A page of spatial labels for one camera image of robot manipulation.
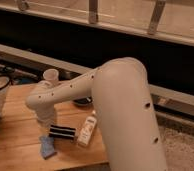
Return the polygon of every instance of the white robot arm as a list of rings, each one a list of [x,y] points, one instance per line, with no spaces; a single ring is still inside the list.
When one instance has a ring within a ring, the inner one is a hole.
[[[56,87],[43,81],[26,104],[44,122],[54,104],[89,96],[112,171],[168,171],[147,73],[134,58],[111,60]]]

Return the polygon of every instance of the floor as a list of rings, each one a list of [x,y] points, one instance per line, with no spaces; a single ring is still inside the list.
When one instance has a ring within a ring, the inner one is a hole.
[[[0,79],[0,86],[7,81]],[[7,88],[0,91],[0,114]],[[169,171],[194,171],[194,122],[172,115],[157,113],[160,133]],[[107,164],[69,171],[109,171]]]

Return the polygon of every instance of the wooden table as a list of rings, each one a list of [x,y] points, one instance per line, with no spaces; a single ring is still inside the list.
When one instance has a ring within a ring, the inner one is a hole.
[[[107,162],[99,129],[87,148],[69,140],[55,141],[57,155],[44,160],[40,155],[40,126],[35,114],[25,106],[34,85],[9,88],[0,121],[0,170],[62,170]],[[55,105],[58,124],[81,129],[92,107],[76,107],[72,102]]]

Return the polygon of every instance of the paper cup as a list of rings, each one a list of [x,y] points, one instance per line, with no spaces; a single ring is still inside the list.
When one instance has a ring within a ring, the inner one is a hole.
[[[53,84],[53,86],[57,86],[59,84],[59,71],[56,69],[47,69],[43,73],[44,80],[49,81]]]

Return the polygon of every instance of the blue sponge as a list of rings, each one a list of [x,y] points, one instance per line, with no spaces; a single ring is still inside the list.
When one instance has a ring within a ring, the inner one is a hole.
[[[44,159],[57,153],[54,149],[54,138],[41,136],[39,139],[41,142],[40,154]]]

